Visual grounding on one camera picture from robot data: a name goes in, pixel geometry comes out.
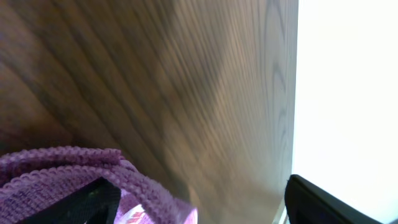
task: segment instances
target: purple towel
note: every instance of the purple towel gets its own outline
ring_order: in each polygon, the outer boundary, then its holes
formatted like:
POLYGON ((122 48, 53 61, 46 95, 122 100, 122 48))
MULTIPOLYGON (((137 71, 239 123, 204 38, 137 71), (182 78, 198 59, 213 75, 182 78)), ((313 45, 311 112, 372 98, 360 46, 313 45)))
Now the purple towel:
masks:
POLYGON ((0 157, 0 223, 17 223, 99 177, 122 190, 114 223, 125 224, 133 208, 148 216, 134 223, 197 222, 195 208, 140 174, 120 150, 67 146, 0 157))

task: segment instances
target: white wall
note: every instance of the white wall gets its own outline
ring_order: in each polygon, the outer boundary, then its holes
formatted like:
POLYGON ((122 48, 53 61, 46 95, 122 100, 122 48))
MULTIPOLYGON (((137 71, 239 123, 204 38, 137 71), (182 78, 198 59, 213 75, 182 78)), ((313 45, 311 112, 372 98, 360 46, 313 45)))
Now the white wall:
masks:
POLYGON ((300 1, 294 138, 294 173, 398 218, 398 1, 300 1))

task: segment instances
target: purple fabric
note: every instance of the purple fabric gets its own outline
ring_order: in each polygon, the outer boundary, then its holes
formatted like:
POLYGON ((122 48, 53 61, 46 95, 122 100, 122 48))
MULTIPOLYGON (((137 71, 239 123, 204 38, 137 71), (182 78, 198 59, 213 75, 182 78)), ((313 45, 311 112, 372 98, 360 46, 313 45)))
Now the purple fabric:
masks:
POLYGON ((185 223, 196 213, 160 184, 140 174, 117 149, 56 147, 0 157, 0 223, 16 223, 99 177, 122 190, 115 223, 141 204, 154 223, 185 223))

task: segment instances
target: black object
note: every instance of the black object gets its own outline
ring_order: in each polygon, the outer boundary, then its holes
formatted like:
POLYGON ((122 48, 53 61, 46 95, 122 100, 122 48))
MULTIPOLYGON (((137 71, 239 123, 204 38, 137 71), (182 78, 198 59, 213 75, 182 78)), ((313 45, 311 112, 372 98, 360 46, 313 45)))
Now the black object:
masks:
POLYGON ((120 189, 101 177, 20 223, 113 224, 120 196, 120 189))
POLYGON ((291 175, 285 190, 291 224, 380 224, 299 175, 291 175))

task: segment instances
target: pink object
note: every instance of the pink object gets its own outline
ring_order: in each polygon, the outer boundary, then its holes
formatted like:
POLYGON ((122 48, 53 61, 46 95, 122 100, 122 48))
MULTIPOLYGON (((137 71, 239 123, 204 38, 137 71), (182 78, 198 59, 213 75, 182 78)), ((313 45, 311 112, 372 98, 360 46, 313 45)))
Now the pink object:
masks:
POLYGON ((17 223, 99 177, 122 190, 114 223, 138 205, 150 217, 145 223, 197 222, 195 208, 140 174, 120 150, 67 146, 0 157, 0 223, 17 223))

